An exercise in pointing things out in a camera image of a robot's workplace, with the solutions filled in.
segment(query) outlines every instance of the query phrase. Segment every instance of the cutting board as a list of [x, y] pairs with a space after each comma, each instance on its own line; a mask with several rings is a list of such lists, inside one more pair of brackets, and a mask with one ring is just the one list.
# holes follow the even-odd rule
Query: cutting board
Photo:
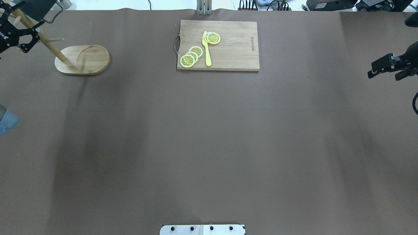
[[[216, 32], [221, 36], [217, 45], [209, 44], [212, 66], [205, 64], [205, 54], [191, 68], [180, 65], [180, 58], [192, 46], [202, 45], [203, 32]], [[182, 20], [180, 22], [180, 48], [177, 59], [178, 69], [259, 71], [257, 22]]]

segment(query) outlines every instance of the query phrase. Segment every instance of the lemon slice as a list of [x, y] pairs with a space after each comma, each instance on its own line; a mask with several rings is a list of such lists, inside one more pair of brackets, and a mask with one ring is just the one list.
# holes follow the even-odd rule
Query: lemon slice
[[199, 55], [194, 51], [189, 51], [189, 52], [186, 53], [186, 55], [192, 55], [194, 57], [194, 60], [195, 60], [194, 63], [196, 63], [197, 60], [199, 59]]
[[203, 55], [203, 49], [200, 46], [192, 46], [189, 51], [192, 51], [200, 58]]
[[185, 54], [180, 58], [180, 65], [185, 68], [190, 68], [194, 65], [196, 60], [194, 59], [193, 55], [191, 54]]
[[221, 41], [221, 36], [215, 32], [207, 32], [205, 39], [210, 44], [218, 44]]

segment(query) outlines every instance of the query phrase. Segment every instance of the wooden pole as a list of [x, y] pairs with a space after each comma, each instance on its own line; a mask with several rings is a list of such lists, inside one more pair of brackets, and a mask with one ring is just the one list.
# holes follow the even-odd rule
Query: wooden pole
[[[20, 16], [20, 21], [24, 26], [27, 28], [32, 28], [35, 24], [19, 9], [16, 9], [13, 11], [13, 14], [16, 16]], [[61, 53], [61, 51], [50, 41], [48, 41], [48, 38], [42, 33], [39, 32], [38, 36], [41, 38], [42, 43], [62, 62], [67, 60], [67, 57], [65, 57], [64, 54]]]

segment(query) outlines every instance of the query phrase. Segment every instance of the white background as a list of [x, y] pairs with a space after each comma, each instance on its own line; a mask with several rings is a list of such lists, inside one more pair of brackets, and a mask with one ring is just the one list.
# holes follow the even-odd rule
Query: white background
[[[117, 10], [121, 8], [131, 8], [136, 10], [149, 10], [148, 0], [70, 0], [72, 6], [69, 10]], [[196, 9], [197, 0], [150, 0], [153, 10], [180, 10]], [[287, 0], [292, 10], [303, 10], [302, 4], [306, 5], [306, 0]], [[212, 0], [212, 9], [238, 10], [240, 0]], [[414, 0], [412, 5], [418, 5], [418, 0]], [[415, 12], [411, 7], [405, 11]]]

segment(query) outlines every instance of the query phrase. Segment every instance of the brown table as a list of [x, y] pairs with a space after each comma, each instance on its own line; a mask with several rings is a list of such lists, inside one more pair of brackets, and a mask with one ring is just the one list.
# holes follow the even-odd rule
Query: brown table
[[[417, 234], [417, 77], [367, 78], [418, 40], [409, 13], [66, 11], [59, 48], [99, 44], [92, 77], [42, 45], [0, 61], [0, 234]], [[181, 19], [257, 21], [260, 72], [176, 69]]]

